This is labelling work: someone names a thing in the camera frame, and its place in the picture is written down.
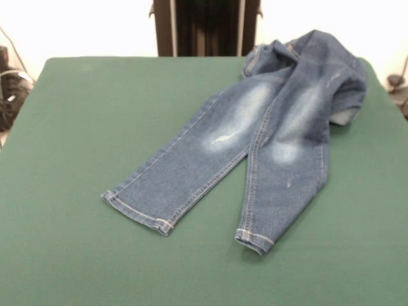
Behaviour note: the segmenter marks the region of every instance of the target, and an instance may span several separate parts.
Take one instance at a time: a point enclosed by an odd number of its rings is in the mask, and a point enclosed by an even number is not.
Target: pant leg
[[[296,69],[251,143],[242,218],[235,238],[264,254],[324,186],[329,121],[352,121],[366,91],[364,69],[333,37],[300,39]]]
[[[114,189],[112,207],[163,235],[248,153],[289,70],[246,78],[211,97],[165,147]]]

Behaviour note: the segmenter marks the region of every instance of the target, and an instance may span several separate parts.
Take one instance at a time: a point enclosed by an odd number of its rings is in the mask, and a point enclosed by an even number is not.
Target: green table
[[[0,305],[407,305],[408,125],[368,64],[327,186],[264,257],[233,238],[246,161],[169,237],[99,197],[243,63],[49,60],[0,153]]]

